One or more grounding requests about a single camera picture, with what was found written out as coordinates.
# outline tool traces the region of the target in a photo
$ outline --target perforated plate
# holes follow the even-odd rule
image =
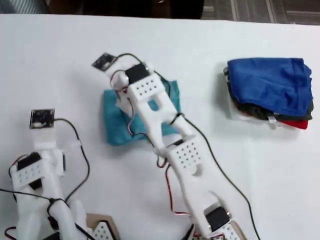
[[[22,188],[35,180],[42,178],[44,175],[43,169],[43,160],[39,160],[20,171],[15,172],[12,176],[15,189]]]
[[[113,240],[112,234],[108,225],[105,222],[100,222],[93,231],[92,236],[96,240]]]
[[[197,171],[197,164],[201,163],[201,155],[197,148],[195,137],[190,138],[170,151],[170,155],[178,160],[177,165],[183,170],[189,171],[192,175]]]
[[[227,223],[221,228],[219,228],[214,235],[218,234],[224,234],[225,240],[244,240],[245,238],[241,237],[241,234],[238,234],[236,230],[233,228],[231,223]],[[207,238],[204,238],[202,236],[199,237],[193,237],[193,240],[206,240]],[[223,237],[215,237],[214,240],[223,240]]]
[[[165,86],[155,73],[147,76],[128,87],[128,94],[135,102],[148,99],[151,96],[164,91]]]

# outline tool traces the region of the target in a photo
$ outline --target white tag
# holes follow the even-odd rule
[[[274,116],[268,116],[268,120],[269,120],[269,123],[274,125],[277,129],[282,128],[282,124],[279,121],[277,121],[277,119]]]
[[[277,119],[274,116],[268,116],[269,123],[275,124],[277,122]]]

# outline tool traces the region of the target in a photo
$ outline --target teal cloth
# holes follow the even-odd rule
[[[166,92],[169,90],[170,84],[170,99],[177,109],[178,112],[181,112],[180,106],[180,92],[177,81],[164,82]],[[119,107],[116,106],[117,96],[114,90],[105,90],[103,93],[103,118],[106,131],[106,141],[107,143],[113,146],[120,146],[128,144],[134,141],[146,139],[142,134],[131,136],[128,133],[128,123],[130,117],[123,112]],[[154,100],[149,102],[151,109],[156,110],[157,104]],[[135,115],[130,129],[133,133],[145,133],[147,130],[144,126],[144,123],[138,116]],[[162,135],[175,134],[178,131],[170,126],[167,123],[162,123]]]

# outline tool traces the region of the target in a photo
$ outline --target white plastic bracket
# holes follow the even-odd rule
[[[96,226],[92,236],[95,240],[114,240],[107,223],[102,221]]]

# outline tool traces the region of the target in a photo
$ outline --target red cloth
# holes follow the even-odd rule
[[[281,123],[290,125],[292,127],[296,127],[298,129],[304,129],[306,130],[308,127],[308,121],[307,120],[300,120],[300,121],[280,121]]]

